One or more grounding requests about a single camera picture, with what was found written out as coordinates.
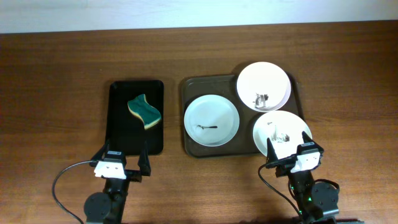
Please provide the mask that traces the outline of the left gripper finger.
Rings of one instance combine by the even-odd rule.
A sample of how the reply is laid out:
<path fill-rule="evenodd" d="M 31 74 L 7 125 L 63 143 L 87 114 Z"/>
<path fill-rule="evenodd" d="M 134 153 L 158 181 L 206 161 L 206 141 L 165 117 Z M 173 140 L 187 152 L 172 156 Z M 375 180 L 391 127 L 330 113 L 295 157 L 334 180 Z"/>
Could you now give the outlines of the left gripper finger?
<path fill-rule="evenodd" d="M 91 158 L 90 166 L 96 167 L 99 161 L 103 160 L 103 156 L 109 149 L 109 139 L 105 141 L 104 145 Z"/>
<path fill-rule="evenodd" d="M 141 150 L 137 165 L 142 176 L 151 176 L 151 166 L 148 155 L 147 141 L 144 142 L 144 148 Z"/>

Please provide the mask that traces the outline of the green yellow sponge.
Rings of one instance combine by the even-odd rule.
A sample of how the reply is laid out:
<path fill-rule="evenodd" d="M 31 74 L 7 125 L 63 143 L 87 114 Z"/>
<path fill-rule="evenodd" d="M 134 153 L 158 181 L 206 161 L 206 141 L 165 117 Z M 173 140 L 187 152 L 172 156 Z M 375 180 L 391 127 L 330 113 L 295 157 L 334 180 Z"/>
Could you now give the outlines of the green yellow sponge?
<path fill-rule="evenodd" d="M 127 107 L 134 117 L 142 121 L 145 130 L 155 126 L 162 119 L 160 111 L 148 104 L 145 94 L 128 101 Z"/>

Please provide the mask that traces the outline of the pink rimmed white plate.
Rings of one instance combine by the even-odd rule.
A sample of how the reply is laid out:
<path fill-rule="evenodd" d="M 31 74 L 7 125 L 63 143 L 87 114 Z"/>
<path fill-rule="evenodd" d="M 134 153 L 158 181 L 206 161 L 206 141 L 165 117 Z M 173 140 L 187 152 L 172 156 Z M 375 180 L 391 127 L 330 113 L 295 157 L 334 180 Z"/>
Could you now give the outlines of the pink rimmed white plate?
<path fill-rule="evenodd" d="M 236 90 L 248 108 L 266 113 L 283 107 L 292 87 L 287 73 L 279 66 L 270 62 L 255 62 L 240 72 Z"/>

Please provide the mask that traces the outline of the pale blue plate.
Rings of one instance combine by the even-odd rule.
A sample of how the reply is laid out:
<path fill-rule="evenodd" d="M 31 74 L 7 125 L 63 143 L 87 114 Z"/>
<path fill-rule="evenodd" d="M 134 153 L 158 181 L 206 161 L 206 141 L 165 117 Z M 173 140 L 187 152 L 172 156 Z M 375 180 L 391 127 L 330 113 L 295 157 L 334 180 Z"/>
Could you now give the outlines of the pale blue plate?
<path fill-rule="evenodd" d="M 240 117 L 227 98 L 203 95 L 193 100 L 184 112 L 184 128 L 197 143 L 207 147 L 222 146 L 235 137 Z"/>

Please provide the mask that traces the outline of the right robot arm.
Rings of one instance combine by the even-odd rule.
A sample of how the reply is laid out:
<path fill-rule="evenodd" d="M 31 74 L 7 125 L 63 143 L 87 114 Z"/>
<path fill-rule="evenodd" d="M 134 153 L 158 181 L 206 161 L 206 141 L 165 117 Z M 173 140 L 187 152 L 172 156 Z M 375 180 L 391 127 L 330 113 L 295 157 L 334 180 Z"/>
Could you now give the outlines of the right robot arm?
<path fill-rule="evenodd" d="M 267 181 L 264 183 L 286 199 L 296 211 L 295 223 L 336 223 L 339 213 L 338 194 L 340 186 L 327 179 L 315 180 L 312 171 L 321 165 L 324 149 L 306 133 L 302 132 L 303 143 L 297 146 L 295 154 L 279 159 L 271 140 L 267 140 L 267 160 L 264 167 L 275 169 L 276 177 L 288 177 L 290 200 Z"/>

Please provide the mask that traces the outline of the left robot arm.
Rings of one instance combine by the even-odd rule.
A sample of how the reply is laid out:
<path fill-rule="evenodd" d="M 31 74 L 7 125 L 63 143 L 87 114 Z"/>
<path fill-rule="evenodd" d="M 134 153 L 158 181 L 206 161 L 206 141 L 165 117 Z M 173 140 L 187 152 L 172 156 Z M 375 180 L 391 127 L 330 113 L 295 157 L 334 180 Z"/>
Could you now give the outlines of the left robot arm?
<path fill-rule="evenodd" d="M 130 183 L 140 183 L 144 176 L 151 175 L 147 146 L 140 152 L 138 170 L 126 169 L 126 164 L 125 153 L 112 151 L 109 142 L 91 158 L 89 165 L 95 168 L 96 177 L 105 180 L 105 186 L 103 191 L 90 195 L 85 201 L 84 213 L 87 223 L 122 222 Z"/>

